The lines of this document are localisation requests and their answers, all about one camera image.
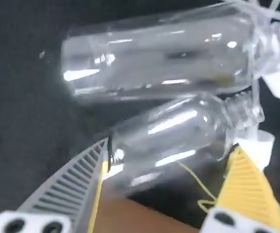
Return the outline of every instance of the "bottle cap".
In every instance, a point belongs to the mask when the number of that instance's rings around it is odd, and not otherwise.
[[[274,141],[274,135],[263,130],[257,131],[257,137],[247,136],[246,132],[241,131],[235,137],[234,144],[238,143],[256,166],[264,170],[270,162]]]

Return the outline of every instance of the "bottle neck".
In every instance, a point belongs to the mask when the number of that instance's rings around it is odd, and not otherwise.
[[[242,130],[265,120],[263,109],[253,102],[251,91],[226,99],[224,109],[230,129]]]
[[[280,23],[255,30],[254,71],[257,77],[280,70]]]

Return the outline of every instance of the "black surface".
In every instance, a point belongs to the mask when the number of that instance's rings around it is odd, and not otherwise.
[[[61,41],[71,27],[135,15],[192,8],[216,1],[0,0],[0,211],[16,209],[43,181],[120,119],[156,103],[95,109],[69,98],[59,73]],[[39,53],[45,56],[39,59]],[[266,175],[280,202],[280,101],[261,83],[266,121],[276,142]],[[214,183],[214,177],[208,181]],[[171,193],[151,194],[167,201]],[[190,201],[160,209],[192,225]]]

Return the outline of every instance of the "brown cardboard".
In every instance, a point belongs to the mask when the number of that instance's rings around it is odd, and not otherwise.
[[[129,199],[100,200],[94,233],[198,233],[198,230]]]

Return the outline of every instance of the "empty bottle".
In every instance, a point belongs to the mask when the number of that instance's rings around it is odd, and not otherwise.
[[[62,73],[83,102],[229,93],[280,68],[280,24],[257,8],[222,3],[75,31]]]
[[[182,169],[175,161],[205,169],[227,155],[236,130],[263,120],[250,92],[226,101],[199,93],[166,103],[114,128],[109,181],[130,194],[176,177]]]

